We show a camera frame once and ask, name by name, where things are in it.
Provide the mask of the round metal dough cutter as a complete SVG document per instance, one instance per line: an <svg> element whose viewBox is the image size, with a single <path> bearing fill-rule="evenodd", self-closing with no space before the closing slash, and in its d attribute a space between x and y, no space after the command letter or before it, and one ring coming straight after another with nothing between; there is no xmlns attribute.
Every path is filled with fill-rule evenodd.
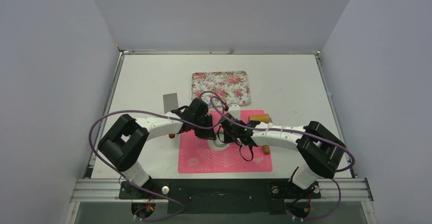
<svg viewBox="0 0 432 224"><path fill-rule="evenodd" d="M217 147L217 148L225 148L225 147L228 146L226 143L220 141L219 139L214 140L214 141L213 141L213 144L214 144L214 146Z"/></svg>

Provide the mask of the wooden rolling pin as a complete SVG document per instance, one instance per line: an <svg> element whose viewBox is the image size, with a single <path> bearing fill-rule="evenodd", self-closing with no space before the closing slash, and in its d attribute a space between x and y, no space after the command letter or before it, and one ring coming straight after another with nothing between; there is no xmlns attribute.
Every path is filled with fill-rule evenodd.
<svg viewBox="0 0 432 224"><path fill-rule="evenodd" d="M264 123L270 123L271 118L270 118L269 114L254 115L254 116L249 116L249 121L259 121L259 122L264 122ZM264 155L269 155L270 154L270 147L269 146L262 146L262 151L263 151Z"/></svg>

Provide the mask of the white dough lump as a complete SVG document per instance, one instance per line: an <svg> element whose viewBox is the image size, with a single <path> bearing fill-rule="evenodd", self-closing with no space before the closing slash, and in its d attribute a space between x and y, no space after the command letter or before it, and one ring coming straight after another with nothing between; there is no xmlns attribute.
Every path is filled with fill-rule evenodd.
<svg viewBox="0 0 432 224"><path fill-rule="evenodd" d="M220 140L208 140L209 147L214 151L222 151L229 147L229 144L223 143Z"/></svg>

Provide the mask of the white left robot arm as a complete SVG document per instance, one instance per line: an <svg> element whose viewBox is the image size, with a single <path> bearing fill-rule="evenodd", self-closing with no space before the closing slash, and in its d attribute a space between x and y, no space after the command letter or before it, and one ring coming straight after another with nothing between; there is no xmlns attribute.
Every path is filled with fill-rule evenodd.
<svg viewBox="0 0 432 224"><path fill-rule="evenodd" d="M122 176L133 183L132 192L141 199L150 196L151 177L138 162L146 141L169 135L193 131L200 139L215 140L212 115L207 103L194 99L190 105L171 110L164 115L150 113L139 124L129 114L121 115L104 137L97 150Z"/></svg>

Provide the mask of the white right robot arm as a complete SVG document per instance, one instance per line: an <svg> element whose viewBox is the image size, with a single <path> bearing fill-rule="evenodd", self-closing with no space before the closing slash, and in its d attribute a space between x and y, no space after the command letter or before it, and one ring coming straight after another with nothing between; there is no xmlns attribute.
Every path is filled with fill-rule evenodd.
<svg viewBox="0 0 432 224"><path fill-rule="evenodd" d="M299 152L304 163L287 183L287 190L294 197L302 196L318 178L333 178L346 153L345 144L317 121L306 126L282 127L253 120L245 124L225 114L219 125L227 143L241 143L248 147L272 146Z"/></svg>

